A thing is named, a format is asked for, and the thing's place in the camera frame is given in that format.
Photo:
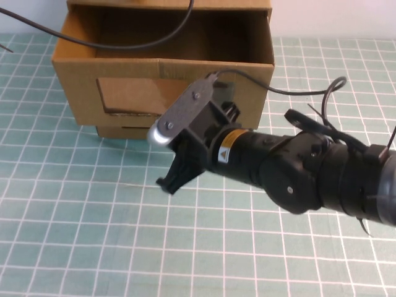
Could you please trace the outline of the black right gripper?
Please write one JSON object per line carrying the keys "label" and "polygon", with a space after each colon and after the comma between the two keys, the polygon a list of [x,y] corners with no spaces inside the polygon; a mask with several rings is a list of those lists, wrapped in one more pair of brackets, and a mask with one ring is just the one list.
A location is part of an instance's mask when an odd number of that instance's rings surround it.
{"label": "black right gripper", "polygon": [[212,166],[213,146],[221,131],[239,127],[236,122],[240,110],[233,101],[233,82],[215,82],[213,100],[187,123],[173,142],[175,158],[164,178],[156,184],[167,194],[175,194],[203,171]]}

